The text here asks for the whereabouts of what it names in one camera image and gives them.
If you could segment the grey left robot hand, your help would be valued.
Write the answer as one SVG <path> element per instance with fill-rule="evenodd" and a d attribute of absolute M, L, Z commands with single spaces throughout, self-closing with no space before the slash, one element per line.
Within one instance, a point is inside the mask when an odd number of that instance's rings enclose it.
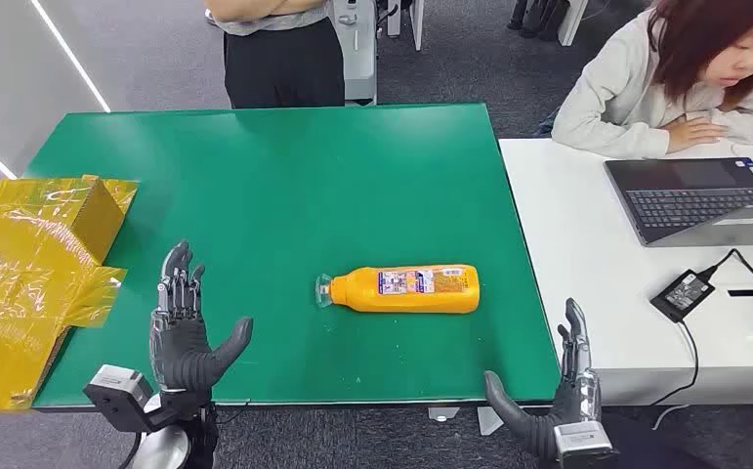
<path fill-rule="evenodd" d="M 210 346 L 202 313 L 203 265 L 191 269 L 193 252 L 182 240 L 166 254 L 150 315 L 149 356 L 164 392 L 209 392 L 249 345 L 254 320 L 242 317 L 219 346 Z"/>

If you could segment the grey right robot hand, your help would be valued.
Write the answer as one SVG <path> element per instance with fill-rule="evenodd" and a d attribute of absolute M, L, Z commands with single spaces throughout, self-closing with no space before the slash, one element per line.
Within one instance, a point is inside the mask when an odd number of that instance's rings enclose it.
<path fill-rule="evenodd" d="M 601 423 L 601 384 L 592 367 L 585 316 L 572 298 L 565 300 L 565 317 L 569 326 L 558 326 L 563 342 L 561 378 L 548 413 L 523 410 L 491 370 L 483 373 L 485 398 L 526 451 L 542 461 L 557 461 L 562 468 L 590 468 L 598 458 L 613 455 L 614 449 Z"/>

